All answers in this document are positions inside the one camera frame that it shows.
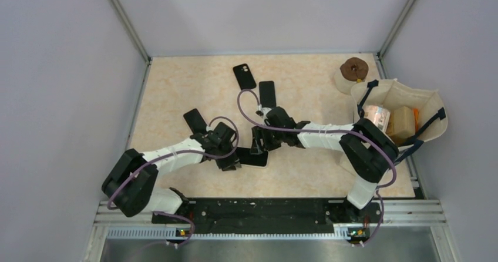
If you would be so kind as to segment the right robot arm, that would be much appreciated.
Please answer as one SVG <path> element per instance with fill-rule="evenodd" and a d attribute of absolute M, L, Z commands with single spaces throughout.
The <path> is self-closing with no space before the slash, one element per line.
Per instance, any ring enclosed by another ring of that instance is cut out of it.
<path fill-rule="evenodd" d="M 321 125 L 296 122 L 282 107 L 259 106 L 256 114 L 263 119 L 253 127 L 253 148 L 257 152 L 275 150 L 283 143 L 302 149 L 328 149 L 345 154 L 356 173 L 344 206 L 348 220 L 360 222 L 368 215 L 368 206 L 384 174 L 394 166 L 399 149 L 369 119 L 347 125 Z"/>

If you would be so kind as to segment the blue-edged black phone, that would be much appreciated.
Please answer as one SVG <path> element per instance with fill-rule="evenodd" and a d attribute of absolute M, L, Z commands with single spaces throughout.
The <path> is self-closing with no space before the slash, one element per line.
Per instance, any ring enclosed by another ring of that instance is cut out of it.
<path fill-rule="evenodd" d="M 258 85 L 260 102 L 263 108 L 274 108 L 277 106 L 275 83 L 272 80 L 261 81 Z"/>

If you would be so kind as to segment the black phone case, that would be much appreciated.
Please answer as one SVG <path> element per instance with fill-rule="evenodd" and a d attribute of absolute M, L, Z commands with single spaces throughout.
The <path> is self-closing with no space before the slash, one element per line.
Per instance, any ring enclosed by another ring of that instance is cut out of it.
<path fill-rule="evenodd" d="M 233 73 L 241 90 L 257 87 L 253 74 L 246 63 L 234 66 Z"/>

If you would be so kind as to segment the white-edged black phone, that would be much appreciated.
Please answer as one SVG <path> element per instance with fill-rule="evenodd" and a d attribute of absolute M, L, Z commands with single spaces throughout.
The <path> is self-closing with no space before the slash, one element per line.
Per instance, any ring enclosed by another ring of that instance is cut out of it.
<path fill-rule="evenodd" d="M 198 111 L 197 108 L 189 110 L 183 115 L 185 122 L 187 123 L 192 134 L 206 134 L 207 133 L 207 123 Z"/>

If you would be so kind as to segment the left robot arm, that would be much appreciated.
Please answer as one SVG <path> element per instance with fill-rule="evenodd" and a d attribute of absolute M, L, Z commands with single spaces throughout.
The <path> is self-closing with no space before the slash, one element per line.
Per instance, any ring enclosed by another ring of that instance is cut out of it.
<path fill-rule="evenodd" d="M 205 127 L 183 141 L 161 149 L 138 152 L 126 150 L 104 179 L 101 190 L 108 209 L 120 210 L 126 217 L 150 211 L 164 214 L 175 223 L 188 216 L 186 198 L 174 188 L 162 188 L 157 179 L 183 167 L 216 161 L 221 170 L 235 169 L 238 158 L 238 128 L 225 117 L 214 127 Z"/>

